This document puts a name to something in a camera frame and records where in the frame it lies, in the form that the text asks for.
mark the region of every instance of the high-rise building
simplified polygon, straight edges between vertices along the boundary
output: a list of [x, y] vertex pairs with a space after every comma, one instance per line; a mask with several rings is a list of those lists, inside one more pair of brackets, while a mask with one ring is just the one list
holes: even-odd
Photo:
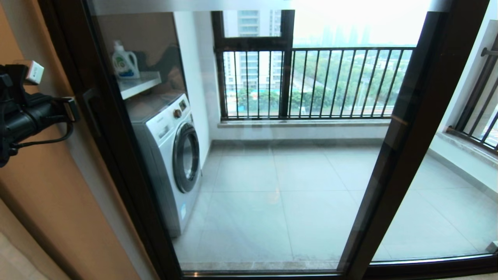
[[[280, 10], [224, 11], [225, 37], [273, 37], [280, 36]], [[236, 52], [224, 54], [225, 85], [227, 93], [237, 89], [249, 92], [280, 89], [282, 53]]]

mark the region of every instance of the front-load washing machine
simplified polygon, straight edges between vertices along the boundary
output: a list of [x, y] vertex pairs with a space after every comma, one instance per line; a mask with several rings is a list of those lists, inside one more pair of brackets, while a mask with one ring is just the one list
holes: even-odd
[[126, 106], [169, 234], [180, 236], [201, 182], [199, 142], [187, 96], [144, 96]]

